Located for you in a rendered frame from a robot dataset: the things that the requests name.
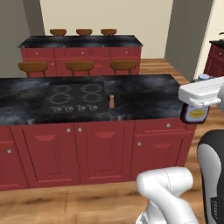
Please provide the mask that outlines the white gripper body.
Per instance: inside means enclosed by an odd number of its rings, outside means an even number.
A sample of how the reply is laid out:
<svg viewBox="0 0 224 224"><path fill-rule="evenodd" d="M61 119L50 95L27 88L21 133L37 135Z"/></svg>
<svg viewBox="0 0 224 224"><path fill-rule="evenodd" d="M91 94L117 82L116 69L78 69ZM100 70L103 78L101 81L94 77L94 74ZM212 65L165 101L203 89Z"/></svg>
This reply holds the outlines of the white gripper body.
<svg viewBox="0 0 224 224"><path fill-rule="evenodd" d="M178 98L187 104L189 104L189 98L201 102L221 98L224 102L224 77L182 85L178 90Z"/></svg>

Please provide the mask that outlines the dark bottle with yellow label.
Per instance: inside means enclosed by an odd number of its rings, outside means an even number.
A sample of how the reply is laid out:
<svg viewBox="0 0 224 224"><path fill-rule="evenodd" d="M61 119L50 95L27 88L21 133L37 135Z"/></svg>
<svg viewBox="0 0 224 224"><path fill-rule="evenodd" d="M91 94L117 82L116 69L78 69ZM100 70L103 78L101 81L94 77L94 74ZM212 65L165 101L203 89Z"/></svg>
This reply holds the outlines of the dark bottle with yellow label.
<svg viewBox="0 0 224 224"><path fill-rule="evenodd" d="M207 119L210 107L195 107L187 103L183 104L180 119L183 123L202 124Z"/></svg>

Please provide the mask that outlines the red cupboard with black top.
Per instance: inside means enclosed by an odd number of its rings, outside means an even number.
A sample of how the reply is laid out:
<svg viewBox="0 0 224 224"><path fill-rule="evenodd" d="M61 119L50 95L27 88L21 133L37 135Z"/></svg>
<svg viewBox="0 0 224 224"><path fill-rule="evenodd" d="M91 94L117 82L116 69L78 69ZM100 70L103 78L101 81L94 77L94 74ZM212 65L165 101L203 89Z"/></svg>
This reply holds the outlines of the red cupboard with black top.
<svg viewBox="0 0 224 224"><path fill-rule="evenodd" d="M224 76L224 40L210 41L204 73L213 77Z"/></svg>

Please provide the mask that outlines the red drawer front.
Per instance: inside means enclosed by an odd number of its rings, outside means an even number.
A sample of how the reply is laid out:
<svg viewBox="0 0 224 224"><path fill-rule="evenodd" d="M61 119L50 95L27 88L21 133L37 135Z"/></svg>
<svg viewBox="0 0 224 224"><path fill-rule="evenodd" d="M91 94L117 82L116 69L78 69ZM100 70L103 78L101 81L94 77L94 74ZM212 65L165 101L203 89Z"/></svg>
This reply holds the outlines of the red drawer front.
<svg viewBox="0 0 224 224"><path fill-rule="evenodd" d="M166 128L167 123L171 125L170 128ZM137 120L135 124L136 134L170 131L195 131L195 129L195 124L184 123L179 118Z"/></svg>

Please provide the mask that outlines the red cupboard door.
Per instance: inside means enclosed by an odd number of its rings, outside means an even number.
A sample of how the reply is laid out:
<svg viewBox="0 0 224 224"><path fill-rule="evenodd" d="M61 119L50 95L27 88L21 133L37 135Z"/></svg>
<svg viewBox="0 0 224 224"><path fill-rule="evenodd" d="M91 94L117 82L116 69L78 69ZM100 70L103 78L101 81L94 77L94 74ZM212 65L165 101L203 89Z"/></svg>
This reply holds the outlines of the red cupboard door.
<svg viewBox="0 0 224 224"><path fill-rule="evenodd" d="M28 188L18 150L7 126L0 126L0 191Z"/></svg>
<svg viewBox="0 0 224 224"><path fill-rule="evenodd" d="M81 183L71 123L19 125L10 130L31 188Z"/></svg>
<svg viewBox="0 0 224 224"><path fill-rule="evenodd" d="M83 185L130 179L133 121L77 122L74 129Z"/></svg>
<svg viewBox="0 0 224 224"><path fill-rule="evenodd" d="M134 135L130 179L148 170L184 166L192 140L192 132Z"/></svg>

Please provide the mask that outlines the brown wooden stool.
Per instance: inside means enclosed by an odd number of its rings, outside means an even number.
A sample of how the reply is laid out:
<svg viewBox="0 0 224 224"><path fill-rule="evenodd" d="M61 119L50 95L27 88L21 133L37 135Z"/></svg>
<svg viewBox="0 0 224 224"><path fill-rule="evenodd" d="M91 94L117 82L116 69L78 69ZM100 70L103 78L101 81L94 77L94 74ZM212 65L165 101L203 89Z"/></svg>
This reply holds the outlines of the brown wooden stool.
<svg viewBox="0 0 224 224"><path fill-rule="evenodd" d="M101 34L104 36L114 36L117 33L117 29L101 29Z"/></svg>
<svg viewBox="0 0 224 224"><path fill-rule="evenodd" d="M87 76L90 75L90 71L94 68L95 63L93 61L68 61L66 69L72 72L72 76L75 76L76 72L86 72Z"/></svg>
<svg viewBox="0 0 224 224"><path fill-rule="evenodd" d="M127 71L131 74L131 70L137 67L137 62L134 59L117 59L109 62L109 67L117 74L118 71Z"/></svg>
<svg viewBox="0 0 224 224"><path fill-rule="evenodd" d="M76 29L76 33L80 36L89 36L92 32L92 29Z"/></svg>
<svg viewBox="0 0 224 224"><path fill-rule="evenodd" d="M22 72L25 72L27 77L31 77L31 73L42 73L43 76L46 76L46 70L48 69L48 64L46 62L27 61L27 62L18 62L17 67Z"/></svg>
<svg viewBox="0 0 224 224"><path fill-rule="evenodd" d="M66 29L50 29L50 33L53 36L65 36L67 34Z"/></svg>

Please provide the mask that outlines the red island with black top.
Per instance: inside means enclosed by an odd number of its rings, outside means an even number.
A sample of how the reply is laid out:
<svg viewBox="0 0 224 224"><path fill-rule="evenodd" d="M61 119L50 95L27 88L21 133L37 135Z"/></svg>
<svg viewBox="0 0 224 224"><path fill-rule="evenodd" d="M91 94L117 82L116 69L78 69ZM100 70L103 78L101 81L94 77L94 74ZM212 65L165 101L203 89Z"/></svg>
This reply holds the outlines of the red island with black top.
<svg viewBox="0 0 224 224"><path fill-rule="evenodd" d="M132 74L139 74L143 44L134 35L30 36L18 48L23 61L48 64L47 77L71 76L68 61L93 61L92 76L112 75L111 60L135 60Z"/></svg>

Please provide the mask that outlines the black hob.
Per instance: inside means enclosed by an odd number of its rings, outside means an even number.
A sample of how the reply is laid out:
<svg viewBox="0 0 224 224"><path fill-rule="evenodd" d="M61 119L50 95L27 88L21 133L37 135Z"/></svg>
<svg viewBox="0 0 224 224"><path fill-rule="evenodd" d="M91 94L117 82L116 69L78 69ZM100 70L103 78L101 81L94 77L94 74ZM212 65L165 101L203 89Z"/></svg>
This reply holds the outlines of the black hob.
<svg viewBox="0 0 224 224"><path fill-rule="evenodd" d="M108 121L108 108L102 82L51 84L35 123Z"/></svg>

